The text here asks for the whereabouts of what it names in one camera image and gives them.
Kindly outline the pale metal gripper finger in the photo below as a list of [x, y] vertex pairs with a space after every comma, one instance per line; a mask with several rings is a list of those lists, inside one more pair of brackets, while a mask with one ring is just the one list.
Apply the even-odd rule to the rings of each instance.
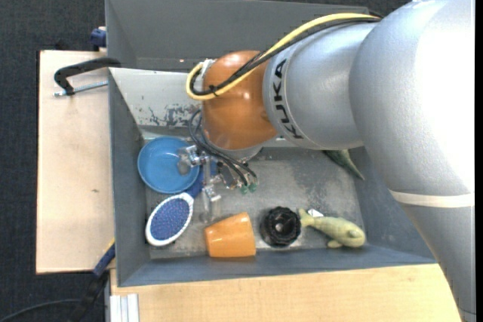
[[186, 146], [178, 149], [177, 169], [181, 176], [187, 175], [194, 167], [208, 162], [208, 155], [198, 146]]
[[200, 215], [200, 220], [203, 223], [213, 222], [221, 217], [221, 200], [221, 195], [215, 191], [213, 186], [207, 186], [202, 189], [203, 211]]

